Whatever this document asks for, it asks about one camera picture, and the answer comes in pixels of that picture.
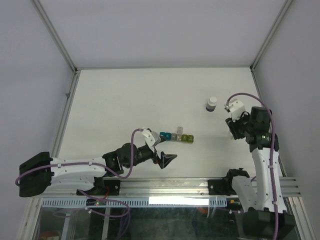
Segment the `weekly pill organizer strip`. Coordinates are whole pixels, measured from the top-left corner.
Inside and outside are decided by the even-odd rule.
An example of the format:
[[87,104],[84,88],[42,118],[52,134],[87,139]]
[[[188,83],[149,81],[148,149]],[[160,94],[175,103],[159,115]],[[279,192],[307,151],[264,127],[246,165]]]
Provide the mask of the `weekly pill organizer strip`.
[[182,126],[178,126],[176,132],[164,132],[161,131],[159,136],[164,141],[173,141],[173,142],[181,142],[181,143],[194,143],[194,135],[185,134],[184,128]]

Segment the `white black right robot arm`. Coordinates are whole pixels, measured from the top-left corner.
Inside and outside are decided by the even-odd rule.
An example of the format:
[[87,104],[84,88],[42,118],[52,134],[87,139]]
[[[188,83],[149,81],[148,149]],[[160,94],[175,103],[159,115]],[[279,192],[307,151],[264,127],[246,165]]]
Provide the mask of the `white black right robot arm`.
[[234,140],[245,139],[254,167],[256,188],[249,174],[239,168],[230,169],[223,187],[236,193],[243,209],[242,228],[246,236],[259,239],[283,240],[295,227],[295,218],[288,214],[281,191],[279,145],[271,130],[271,112],[263,107],[245,106],[236,101],[226,106],[230,117],[226,124]]

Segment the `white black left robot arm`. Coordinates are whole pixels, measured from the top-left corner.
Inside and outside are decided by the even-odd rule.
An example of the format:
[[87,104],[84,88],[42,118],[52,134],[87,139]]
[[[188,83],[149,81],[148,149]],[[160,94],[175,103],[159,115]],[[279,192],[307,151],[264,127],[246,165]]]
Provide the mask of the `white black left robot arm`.
[[177,158],[176,154],[158,153],[147,144],[136,147],[126,143],[122,147],[103,156],[67,160],[50,157],[49,152],[40,152],[19,166],[19,176],[15,184],[22,198],[37,197],[54,191],[76,191],[77,195],[104,195],[111,186],[104,178],[126,179],[124,169],[131,170],[148,160],[161,169]]

